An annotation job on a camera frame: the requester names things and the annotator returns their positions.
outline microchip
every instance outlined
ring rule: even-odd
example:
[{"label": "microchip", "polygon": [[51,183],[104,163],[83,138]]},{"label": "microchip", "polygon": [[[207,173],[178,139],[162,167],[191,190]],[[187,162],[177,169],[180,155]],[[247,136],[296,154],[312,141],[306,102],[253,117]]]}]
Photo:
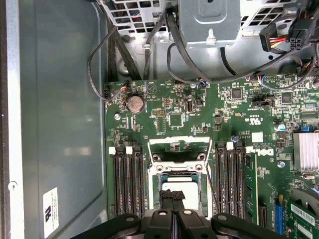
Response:
[{"label": "microchip", "polygon": [[215,123],[216,124],[221,124],[222,122],[222,117],[221,116],[215,116]]},{"label": "microchip", "polygon": [[231,98],[234,100],[241,99],[242,98],[241,89],[238,89],[238,88],[232,89],[231,90]]},{"label": "microchip", "polygon": [[286,139],[288,136],[287,136],[287,133],[286,132],[277,132],[277,138],[279,139]]},{"label": "microchip", "polygon": [[291,93],[282,93],[281,101],[283,104],[291,104],[293,102],[293,95]]}]

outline integrated circuit chip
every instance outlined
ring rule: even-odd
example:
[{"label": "integrated circuit chip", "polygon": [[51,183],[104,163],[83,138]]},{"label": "integrated circuit chip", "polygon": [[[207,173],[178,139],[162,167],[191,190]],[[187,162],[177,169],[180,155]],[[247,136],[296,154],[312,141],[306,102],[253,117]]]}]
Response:
[{"label": "integrated circuit chip", "polygon": [[293,95],[291,93],[282,93],[281,101],[283,104],[291,104],[293,102]]},{"label": "integrated circuit chip", "polygon": [[238,100],[242,98],[241,89],[232,89],[231,90],[231,98],[233,100]]},{"label": "integrated circuit chip", "polygon": [[183,126],[183,117],[181,114],[169,115],[169,126],[170,127],[181,127]]}]

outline screw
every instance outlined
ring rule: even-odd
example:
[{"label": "screw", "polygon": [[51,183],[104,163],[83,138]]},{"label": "screw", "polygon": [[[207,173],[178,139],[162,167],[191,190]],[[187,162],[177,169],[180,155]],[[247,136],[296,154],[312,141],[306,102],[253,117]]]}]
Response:
[{"label": "screw", "polygon": [[159,166],[157,166],[156,167],[156,170],[158,171],[158,172],[162,172],[163,171],[163,166],[161,166],[161,165],[159,165]]},{"label": "screw", "polygon": [[164,36],[163,36],[163,35],[160,35],[160,36],[159,36],[159,41],[160,41],[160,42],[164,42]]},{"label": "screw", "polygon": [[203,169],[203,167],[200,164],[196,165],[195,168],[197,171],[201,171]]},{"label": "screw", "polygon": [[114,115],[114,119],[115,119],[115,120],[120,120],[120,119],[121,119],[121,115],[120,115],[119,113],[116,113],[116,114]]},{"label": "screw", "polygon": [[285,164],[284,161],[279,161],[278,164],[277,164],[277,166],[278,166],[279,168],[284,168],[284,167],[286,166],[286,164]]},{"label": "screw", "polygon": [[185,210],[183,213],[184,213],[185,215],[191,215],[191,214],[192,214],[192,212],[191,212],[190,210]]},{"label": "screw", "polygon": [[11,181],[8,184],[8,189],[10,192],[13,192],[17,188],[18,184],[15,181]]},{"label": "screw", "polygon": [[227,220],[227,217],[225,217],[224,215],[219,215],[217,218],[221,221]]}]

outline heatsink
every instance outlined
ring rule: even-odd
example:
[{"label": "heatsink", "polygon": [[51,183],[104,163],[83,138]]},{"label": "heatsink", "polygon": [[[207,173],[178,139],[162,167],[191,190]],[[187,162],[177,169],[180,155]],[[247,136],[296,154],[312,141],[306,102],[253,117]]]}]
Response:
[{"label": "heatsink", "polygon": [[294,133],[294,167],[300,171],[319,170],[319,132]]}]

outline white label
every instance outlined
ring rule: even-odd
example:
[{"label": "white label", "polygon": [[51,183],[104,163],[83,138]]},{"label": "white label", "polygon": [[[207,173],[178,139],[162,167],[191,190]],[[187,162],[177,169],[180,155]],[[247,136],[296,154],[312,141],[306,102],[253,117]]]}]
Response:
[{"label": "white label", "polygon": [[43,194],[44,238],[59,227],[58,188]]},{"label": "white label", "polygon": [[299,217],[303,218],[307,222],[309,222],[311,225],[316,226],[315,218],[310,216],[308,213],[305,213],[303,210],[299,209],[295,205],[291,204],[291,211],[296,213]]},{"label": "white label", "polygon": [[264,134],[262,132],[251,133],[251,141],[253,143],[262,143],[262,142],[264,142]]},{"label": "white label", "polygon": [[313,235],[311,232],[309,232],[308,230],[306,230],[303,226],[301,226],[300,224],[297,225],[297,228],[299,231],[301,231],[305,236],[307,236],[309,239],[313,239]]}]

